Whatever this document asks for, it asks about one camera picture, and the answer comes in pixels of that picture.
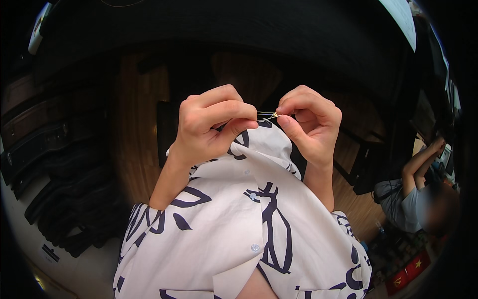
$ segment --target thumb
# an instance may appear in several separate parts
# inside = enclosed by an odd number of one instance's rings
[[[304,145],[309,138],[299,123],[288,115],[281,115],[277,118],[287,137],[289,137],[298,147]]]
[[[224,126],[217,138],[221,144],[225,143],[229,146],[243,131],[247,129],[257,129],[258,126],[259,124],[257,124],[255,121],[243,118],[235,118],[229,121],[226,126]]]

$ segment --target hand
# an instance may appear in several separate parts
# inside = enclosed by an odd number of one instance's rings
[[[430,147],[437,153],[437,155],[441,155],[445,149],[446,141],[443,137],[438,136],[435,140],[433,140]]]
[[[277,122],[297,145],[302,156],[322,169],[332,168],[342,112],[307,86],[300,85],[279,101]]]
[[[217,128],[227,123],[221,132]],[[192,167],[225,154],[246,129],[256,129],[257,110],[244,103],[232,85],[191,95],[179,108],[178,134],[168,159]]]

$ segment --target fingernail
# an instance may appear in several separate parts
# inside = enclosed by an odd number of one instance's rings
[[[279,123],[279,125],[281,125],[283,129],[285,129],[291,123],[291,120],[288,117],[279,116],[277,118],[277,122]]]

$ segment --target white shirt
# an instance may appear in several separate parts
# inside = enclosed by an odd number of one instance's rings
[[[268,121],[191,168],[164,211],[133,207],[116,298],[233,299],[257,267],[279,298],[361,298],[371,266],[345,214],[300,181],[289,138]]]

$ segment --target person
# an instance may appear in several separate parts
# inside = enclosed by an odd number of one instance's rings
[[[285,133],[231,85],[181,103],[149,205],[132,209],[116,298],[364,297],[370,261],[332,212],[341,112],[306,86],[276,111]],[[291,140],[308,161],[304,182]]]
[[[423,229],[436,237],[452,231],[458,218],[457,192],[444,182],[430,182],[425,187],[424,178],[444,148],[445,140],[436,138],[405,164],[401,178],[375,185],[375,201],[392,225],[408,233]]]

